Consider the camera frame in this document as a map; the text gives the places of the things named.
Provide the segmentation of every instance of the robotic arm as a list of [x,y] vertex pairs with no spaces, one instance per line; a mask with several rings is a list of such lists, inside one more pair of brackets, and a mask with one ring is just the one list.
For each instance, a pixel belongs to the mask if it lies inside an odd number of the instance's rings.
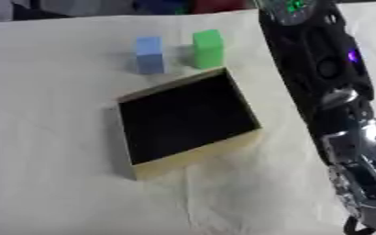
[[[338,197],[347,234],[376,231],[373,86],[355,40],[331,0],[260,0],[272,57]],[[367,228],[355,231],[357,222]]]

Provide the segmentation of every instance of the open box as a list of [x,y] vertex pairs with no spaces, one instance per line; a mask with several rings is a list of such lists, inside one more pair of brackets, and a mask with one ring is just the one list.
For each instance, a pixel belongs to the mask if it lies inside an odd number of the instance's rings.
[[260,129],[227,69],[121,97],[118,108],[138,179],[234,151]]

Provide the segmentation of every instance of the table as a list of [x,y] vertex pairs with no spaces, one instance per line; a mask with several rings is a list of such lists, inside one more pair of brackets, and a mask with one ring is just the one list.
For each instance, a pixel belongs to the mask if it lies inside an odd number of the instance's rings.
[[[376,88],[376,4],[342,9]],[[341,234],[345,210],[257,19],[249,10],[0,23],[0,235]],[[122,178],[106,110],[121,95],[198,73],[186,63],[191,36],[210,28],[224,35],[227,67],[264,133],[153,181]],[[155,35],[168,73],[138,75],[133,41]]]

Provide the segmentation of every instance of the purple light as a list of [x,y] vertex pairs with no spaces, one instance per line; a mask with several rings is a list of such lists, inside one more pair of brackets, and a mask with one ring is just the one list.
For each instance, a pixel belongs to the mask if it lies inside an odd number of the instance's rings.
[[357,56],[357,52],[355,52],[354,50],[351,50],[349,53],[348,53],[348,58],[351,62],[358,62],[358,56]]

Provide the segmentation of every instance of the red object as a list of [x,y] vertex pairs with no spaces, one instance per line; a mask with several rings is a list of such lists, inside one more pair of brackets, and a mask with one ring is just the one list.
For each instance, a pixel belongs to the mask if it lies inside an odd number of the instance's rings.
[[195,0],[194,13],[215,13],[245,8],[245,0]]

